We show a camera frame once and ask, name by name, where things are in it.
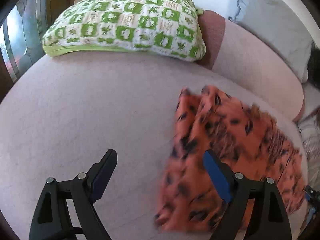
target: folded garment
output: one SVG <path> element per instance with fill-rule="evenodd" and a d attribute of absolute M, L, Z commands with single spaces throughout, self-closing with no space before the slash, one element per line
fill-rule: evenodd
<path fill-rule="evenodd" d="M 221 220 L 228 205 L 203 166 L 207 149 L 249 179 L 273 178 L 288 214 L 300 208 L 305 187 L 301 155 L 268 113 L 205 86 L 200 96 L 182 89 L 175 117 L 174 147 L 155 216 L 162 229 L 214 231 Z M 241 229 L 247 228 L 252 208 L 249 200 Z"/>

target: green and white checkered pillow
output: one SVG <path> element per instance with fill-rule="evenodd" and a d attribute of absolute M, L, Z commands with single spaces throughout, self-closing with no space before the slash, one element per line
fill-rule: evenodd
<path fill-rule="evenodd" d="M 42 44 L 51 57 L 142 50 L 195 61 L 205 54 L 192 0 L 83 0 L 55 20 Z"/>

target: orange cloth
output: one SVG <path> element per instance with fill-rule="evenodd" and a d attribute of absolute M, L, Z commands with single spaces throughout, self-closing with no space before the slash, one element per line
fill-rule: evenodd
<path fill-rule="evenodd" d="M 300 208 L 305 187 L 301 155 L 268 113 L 205 86 L 200 96 L 182 89 L 175 117 L 174 147 L 155 216 L 161 228 L 214 231 L 217 227 L 227 205 L 202 164 L 207 149 L 248 179 L 273 178 L 288 214 Z M 249 200 L 241 229 L 248 226 L 252 207 Z"/>

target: wire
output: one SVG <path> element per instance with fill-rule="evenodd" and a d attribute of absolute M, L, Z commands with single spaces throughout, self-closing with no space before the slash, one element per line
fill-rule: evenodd
<path fill-rule="evenodd" d="M 74 236 L 76 234 L 84 235 L 82 228 L 68 228 L 55 233 L 53 236 L 49 236 L 44 240 L 63 240 L 67 237 Z"/>

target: silver bolt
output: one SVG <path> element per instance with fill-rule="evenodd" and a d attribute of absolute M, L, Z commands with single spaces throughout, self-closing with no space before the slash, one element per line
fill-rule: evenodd
<path fill-rule="evenodd" d="M 243 179 L 243 177 L 244 177 L 243 174 L 240 172 L 237 172 L 235 176 L 237 179 Z"/>
<path fill-rule="evenodd" d="M 87 174 L 85 174 L 84 172 L 81 172 L 78 174 L 78 179 L 84 179 L 87 176 Z"/>
<path fill-rule="evenodd" d="M 49 178 L 47 178 L 46 183 L 50 184 L 53 181 L 54 181 L 54 178 L 53 177 L 49 177 Z"/>
<path fill-rule="evenodd" d="M 267 178 L 267 182 L 268 182 L 269 184 L 273 184 L 275 181 L 274 181 L 272 178 Z"/>

